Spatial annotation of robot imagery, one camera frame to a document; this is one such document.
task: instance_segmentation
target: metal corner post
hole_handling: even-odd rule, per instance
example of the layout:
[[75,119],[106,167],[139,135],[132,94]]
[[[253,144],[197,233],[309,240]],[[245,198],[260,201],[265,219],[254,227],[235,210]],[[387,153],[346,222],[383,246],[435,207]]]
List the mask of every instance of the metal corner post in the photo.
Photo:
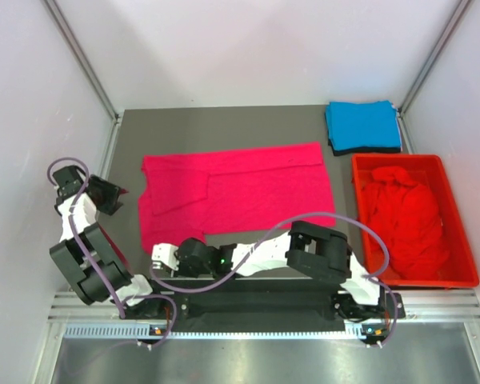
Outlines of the metal corner post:
[[428,78],[430,72],[432,71],[439,57],[441,56],[441,53],[446,48],[446,45],[451,40],[454,32],[456,31],[458,25],[460,24],[460,21],[468,11],[472,2],[473,0],[460,0],[457,6],[455,7],[454,12],[450,16],[450,19],[446,23],[445,28],[441,32],[439,39],[434,44],[434,48],[432,49],[429,56],[425,60],[425,63],[420,69],[418,76],[413,82],[413,85],[407,92],[407,95],[405,96],[401,107],[398,109],[403,118],[405,118],[405,113],[408,111],[410,105],[416,98],[416,95],[422,88],[423,84],[425,83],[425,80]]
[[93,87],[96,95],[100,99],[103,107],[105,108],[108,115],[114,120],[115,122],[118,120],[118,112],[115,110],[112,102],[110,101],[108,95],[106,94],[105,90],[103,89],[102,84],[100,83],[98,76],[94,72],[92,65],[89,62],[86,54],[84,53],[83,49],[80,47],[78,40],[76,39],[73,31],[70,28],[69,23],[67,22],[66,18],[64,17],[64,13],[62,12],[60,6],[58,6],[56,0],[41,0],[42,3],[45,5],[47,10],[49,11],[51,17],[55,21],[57,28],[62,33],[62,36],[66,40],[69,48],[73,52],[74,57],[76,58],[78,64],[82,68],[84,75],[87,77],[90,85]]

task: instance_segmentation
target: red cloth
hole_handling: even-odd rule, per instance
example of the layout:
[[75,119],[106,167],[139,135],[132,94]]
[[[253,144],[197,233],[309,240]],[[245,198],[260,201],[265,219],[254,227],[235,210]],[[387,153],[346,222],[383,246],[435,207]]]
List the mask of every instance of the red cloth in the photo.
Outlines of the red cloth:
[[[450,253],[432,191],[399,166],[377,168],[372,177],[363,190],[367,225],[389,248],[391,267],[404,278],[436,279]],[[375,241],[371,246],[380,249]]]
[[[142,248],[205,234],[268,230],[306,212],[334,212],[320,143],[145,156],[138,200]],[[310,220],[333,226],[332,218]]]

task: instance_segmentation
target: folded blue cloth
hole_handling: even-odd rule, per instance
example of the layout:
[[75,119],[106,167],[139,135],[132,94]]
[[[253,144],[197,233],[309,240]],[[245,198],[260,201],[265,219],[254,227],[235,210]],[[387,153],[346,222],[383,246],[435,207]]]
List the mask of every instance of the folded blue cloth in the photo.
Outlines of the folded blue cloth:
[[332,102],[326,108],[326,120],[330,144],[337,152],[402,147],[397,112],[389,101]]

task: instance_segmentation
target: folded pink fabric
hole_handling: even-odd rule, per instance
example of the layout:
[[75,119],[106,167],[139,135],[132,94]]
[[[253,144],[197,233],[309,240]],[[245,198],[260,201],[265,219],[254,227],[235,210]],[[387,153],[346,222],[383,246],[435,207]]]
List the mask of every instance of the folded pink fabric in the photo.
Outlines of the folded pink fabric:
[[[142,248],[205,234],[268,230],[316,210],[334,212],[320,143],[145,156],[138,200]],[[333,226],[332,218],[310,222]]]

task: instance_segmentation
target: metal frame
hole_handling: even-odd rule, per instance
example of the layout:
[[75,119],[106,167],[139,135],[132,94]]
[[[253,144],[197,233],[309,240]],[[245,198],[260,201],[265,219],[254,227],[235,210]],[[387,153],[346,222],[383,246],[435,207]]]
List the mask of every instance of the metal frame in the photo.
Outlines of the metal frame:
[[[412,137],[406,127],[405,113],[408,111],[416,95],[422,88],[425,80],[428,78],[431,70],[438,61],[441,53],[444,51],[447,43],[451,40],[462,17],[466,14],[473,0],[459,0],[458,4],[450,16],[448,23],[442,31],[440,37],[434,44],[427,60],[423,64],[418,76],[413,82],[412,87],[407,93],[399,110],[398,123],[401,128],[402,137],[410,153],[415,151]],[[66,40],[68,47],[73,52],[75,59],[82,68],[86,78],[93,87],[96,95],[100,99],[103,107],[109,116],[113,119],[113,127],[110,131],[106,151],[103,155],[100,166],[100,176],[106,178],[109,173],[111,160],[114,154],[115,144],[117,142],[118,130],[120,129],[121,119],[100,83],[92,65],[86,57],[83,49],[78,44],[61,8],[56,0],[42,0],[55,21],[59,31]],[[473,290],[403,290],[399,291],[402,295],[404,306],[407,312],[407,318],[399,320],[401,323],[409,322],[460,322],[465,325],[466,335],[469,339],[474,359],[480,372],[480,305]],[[105,325],[114,325],[121,323],[136,324],[136,321],[118,319],[116,308],[109,303],[97,303],[92,306],[85,306],[71,292],[59,292],[55,295],[54,303],[47,319],[44,330],[42,348],[38,356],[34,374],[31,382],[46,384],[50,383],[54,376],[54,368],[62,345],[62,339],[68,326],[75,324],[98,323]]]

